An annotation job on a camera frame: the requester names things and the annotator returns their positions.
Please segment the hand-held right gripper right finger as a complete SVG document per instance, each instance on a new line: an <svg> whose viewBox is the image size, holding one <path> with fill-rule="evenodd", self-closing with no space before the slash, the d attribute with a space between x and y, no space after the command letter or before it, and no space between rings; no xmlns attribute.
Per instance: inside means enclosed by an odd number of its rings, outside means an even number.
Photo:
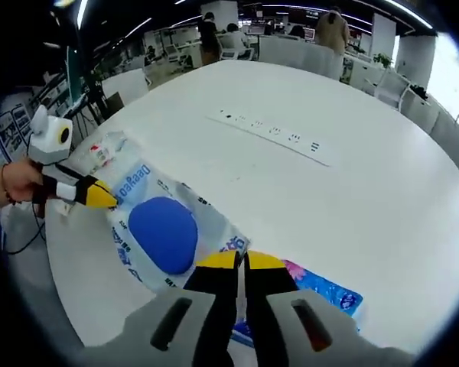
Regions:
<svg viewBox="0 0 459 367"><path fill-rule="evenodd" d="M400 349L378 347L356 321L311 289L298 289L280 259L245 255L246 322L260 366L411 366Z"/></svg>

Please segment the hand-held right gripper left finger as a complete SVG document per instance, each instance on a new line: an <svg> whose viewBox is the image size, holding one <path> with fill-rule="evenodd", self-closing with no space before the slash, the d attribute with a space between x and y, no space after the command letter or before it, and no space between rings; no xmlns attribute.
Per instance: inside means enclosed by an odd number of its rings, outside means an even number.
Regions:
<svg viewBox="0 0 459 367"><path fill-rule="evenodd" d="M184 287L170 287L125 319L122 332L82 351L83 366L232 366L238 252L197 263Z"/></svg>

